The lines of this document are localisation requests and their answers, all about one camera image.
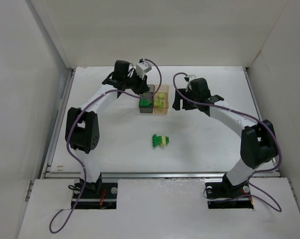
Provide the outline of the lime lego hollow brick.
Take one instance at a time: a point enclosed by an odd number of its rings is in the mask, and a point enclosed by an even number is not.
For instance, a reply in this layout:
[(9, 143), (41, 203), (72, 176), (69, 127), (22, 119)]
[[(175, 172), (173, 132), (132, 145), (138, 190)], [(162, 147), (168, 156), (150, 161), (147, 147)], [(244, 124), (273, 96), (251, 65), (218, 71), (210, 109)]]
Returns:
[(164, 108), (164, 102), (163, 101), (158, 101), (156, 106), (158, 108)]

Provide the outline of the dark green lego plate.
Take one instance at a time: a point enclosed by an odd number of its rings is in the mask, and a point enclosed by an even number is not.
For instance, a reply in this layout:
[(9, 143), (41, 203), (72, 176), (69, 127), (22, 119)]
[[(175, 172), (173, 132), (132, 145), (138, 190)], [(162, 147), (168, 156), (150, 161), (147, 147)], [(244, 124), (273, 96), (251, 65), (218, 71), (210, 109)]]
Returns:
[(140, 107), (141, 108), (146, 108), (146, 107), (149, 107), (149, 106), (146, 106), (146, 102), (149, 101), (147, 99), (141, 99), (140, 101)]

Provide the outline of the dark green studded lego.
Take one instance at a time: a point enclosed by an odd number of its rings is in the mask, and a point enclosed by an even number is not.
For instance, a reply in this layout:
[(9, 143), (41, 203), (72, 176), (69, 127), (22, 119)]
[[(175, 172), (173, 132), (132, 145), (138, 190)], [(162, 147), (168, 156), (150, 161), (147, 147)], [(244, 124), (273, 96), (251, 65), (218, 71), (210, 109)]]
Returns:
[(154, 134), (152, 136), (152, 146), (155, 148), (161, 144), (161, 136), (158, 136), (157, 134)]

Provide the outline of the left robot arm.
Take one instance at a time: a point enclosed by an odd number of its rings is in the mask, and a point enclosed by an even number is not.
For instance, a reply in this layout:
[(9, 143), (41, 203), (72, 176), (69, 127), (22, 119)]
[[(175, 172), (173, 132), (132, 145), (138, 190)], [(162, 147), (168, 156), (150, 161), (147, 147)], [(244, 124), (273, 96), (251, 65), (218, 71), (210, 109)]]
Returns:
[(122, 93), (130, 89), (134, 98), (148, 92), (147, 75), (152, 66), (140, 60), (134, 68), (129, 68), (130, 63), (117, 60), (114, 70), (101, 87), (80, 108), (71, 107), (67, 112), (65, 139), (67, 151), (82, 167), (81, 187), (95, 191), (98, 187), (100, 170), (97, 159), (92, 151), (100, 140), (99, 116)]

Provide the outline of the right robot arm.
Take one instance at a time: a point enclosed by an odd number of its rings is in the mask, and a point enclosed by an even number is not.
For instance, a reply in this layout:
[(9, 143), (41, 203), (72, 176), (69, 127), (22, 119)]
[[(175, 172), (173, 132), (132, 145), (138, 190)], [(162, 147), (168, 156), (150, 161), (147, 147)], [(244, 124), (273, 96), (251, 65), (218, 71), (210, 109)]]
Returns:
[(212, 95), (204, 78), (187, 80), (186, 88), (175, 88), (173, 109), (199, 110), (223, 123), (240, 137), (240, 159), (224, 174), (221, 186), (229, 190), (245, 183), (263, 164), (281, 155), (273, 125), (235, 110), (220, 95)]

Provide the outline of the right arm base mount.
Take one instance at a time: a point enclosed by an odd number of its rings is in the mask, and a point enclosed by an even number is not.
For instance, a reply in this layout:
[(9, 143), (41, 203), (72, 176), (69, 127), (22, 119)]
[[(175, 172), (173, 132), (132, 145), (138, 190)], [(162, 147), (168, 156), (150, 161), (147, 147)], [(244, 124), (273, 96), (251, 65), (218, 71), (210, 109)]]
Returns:
[(247, 182), (229, 186), (224, 182), (205, 182), (204, 196), (209, 209), (254, 209)]

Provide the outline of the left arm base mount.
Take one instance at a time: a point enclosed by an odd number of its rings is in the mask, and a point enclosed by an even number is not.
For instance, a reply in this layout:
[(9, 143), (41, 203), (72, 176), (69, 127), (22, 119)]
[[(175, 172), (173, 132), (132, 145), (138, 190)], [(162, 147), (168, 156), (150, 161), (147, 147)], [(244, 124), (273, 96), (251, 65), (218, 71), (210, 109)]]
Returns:
[(117, 191), (117, 183), (87, 182), (75, 209), (116, 209)]

